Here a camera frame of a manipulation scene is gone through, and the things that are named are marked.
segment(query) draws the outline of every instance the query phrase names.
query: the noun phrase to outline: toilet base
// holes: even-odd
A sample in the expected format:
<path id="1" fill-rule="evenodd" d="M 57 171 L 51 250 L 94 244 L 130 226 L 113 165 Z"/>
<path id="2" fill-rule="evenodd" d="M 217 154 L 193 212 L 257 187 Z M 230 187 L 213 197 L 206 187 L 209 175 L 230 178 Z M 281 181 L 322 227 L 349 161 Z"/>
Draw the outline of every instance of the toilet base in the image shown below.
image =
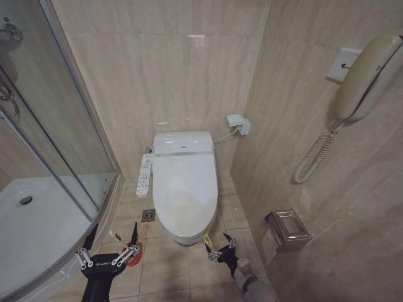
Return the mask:
<path id="1" fill-rule="evenodd" d="M 169 232 L 167 229 L 166 231 L 168 232 L 169 236 L 179 245 L 182 245 L 183 247 L 190 247 L 191 245 L 194 245 L 200 241 L 203 241 L 203 236 L 205 234 L 205 232 L 207 230 L 210 230 L 211 227 L 214 224 L 215 221 L 215 216 L 217 215 L 217 208 L 215 209 L 215 213 L 213 218 L 211 219 L 210 223 L 208 224 L 208 226 L 202 230 L 202 232 L 200 232 L 199 234 L 192 236 L 192 237 L 180 237 L 177 235 L 172 234 L 171 232 Z"/>

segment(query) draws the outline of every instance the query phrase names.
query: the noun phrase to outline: shower drain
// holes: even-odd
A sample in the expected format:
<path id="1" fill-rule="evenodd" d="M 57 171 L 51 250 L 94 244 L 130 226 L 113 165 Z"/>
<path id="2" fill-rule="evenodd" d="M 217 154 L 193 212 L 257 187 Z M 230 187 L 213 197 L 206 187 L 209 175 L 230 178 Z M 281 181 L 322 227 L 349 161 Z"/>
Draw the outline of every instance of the shower drain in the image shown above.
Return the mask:
<path id="1" fill-rule="evenodd" d="M 25 196 L 23 199 L 17 202 L 17 206 L 26 206 L 32 201 L 32 196 Z"/>

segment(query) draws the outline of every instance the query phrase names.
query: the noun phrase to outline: coiled phone cord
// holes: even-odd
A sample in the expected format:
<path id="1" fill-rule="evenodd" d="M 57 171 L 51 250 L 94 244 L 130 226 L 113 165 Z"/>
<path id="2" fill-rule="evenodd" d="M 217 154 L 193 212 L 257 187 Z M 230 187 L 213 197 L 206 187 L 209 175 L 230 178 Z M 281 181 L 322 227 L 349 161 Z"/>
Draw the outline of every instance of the coiled phone cord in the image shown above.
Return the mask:
<path id="1" fill-rule="evenodd" d="M 323 157 L 325 156 L 326 152 L 329 150 L 330 146 L 332 145 L 333 141 L 336 139 L 337 135 L 339 134 L 340 128 L 343 126 L 344 123 L 341 123 L 336 129 L 328 130 L 331 125 L 334 123 L 332 121 L 329 126 L 326 128 L 324 132 L 322 132 L 319 137 L 317 138 L 316 142 L 313 146 L 309 149 L 307 154 L 301 160 L 301 163 L 297 167 L 294 173 L 294 181 L 301 184 L 309 179 L 312 173 L 315 171 Z M 307 162 L 315 155 L 315 158 L 310 164 L 309 169 L 307 172 L 301 176 L 302 169 L 306 166 Z"/>

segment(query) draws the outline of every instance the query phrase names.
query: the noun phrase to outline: yellow object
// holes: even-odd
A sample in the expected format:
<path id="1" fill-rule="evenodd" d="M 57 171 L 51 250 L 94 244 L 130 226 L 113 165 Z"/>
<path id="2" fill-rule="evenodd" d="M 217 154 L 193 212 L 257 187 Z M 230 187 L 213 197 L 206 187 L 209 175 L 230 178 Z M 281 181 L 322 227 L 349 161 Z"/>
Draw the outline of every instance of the yellow object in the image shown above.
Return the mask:
<path id="1" fill-rule="evenodd" d="M 208 247 L 210 247 L 210 249 L 211 250 L 213 250 L 213 242 L 212 242 L 212 240 L 210 239 L 210 237 L 208 236 L 208 233 L 209 233 L 210 231 L 206 231 L 205 233 L 204 233 L 204 236 L 203 236 L 203 241 L 204 241 L 204 243 L 208 246 Z"/>

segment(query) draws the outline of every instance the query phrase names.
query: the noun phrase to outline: wall outlet cover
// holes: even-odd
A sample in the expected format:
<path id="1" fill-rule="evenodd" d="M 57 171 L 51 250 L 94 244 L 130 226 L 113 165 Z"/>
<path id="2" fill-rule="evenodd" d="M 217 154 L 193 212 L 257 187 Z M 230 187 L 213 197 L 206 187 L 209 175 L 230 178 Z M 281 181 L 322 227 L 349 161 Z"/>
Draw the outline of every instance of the wall outlet cover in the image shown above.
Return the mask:
<path id="1" fill-rule="evenodd" d="M 337 83 L 342 83 L 348 69 L 353 65 L 360 53 L 361 50 L 343 47 L 334 60 L 326 78 Z"/>

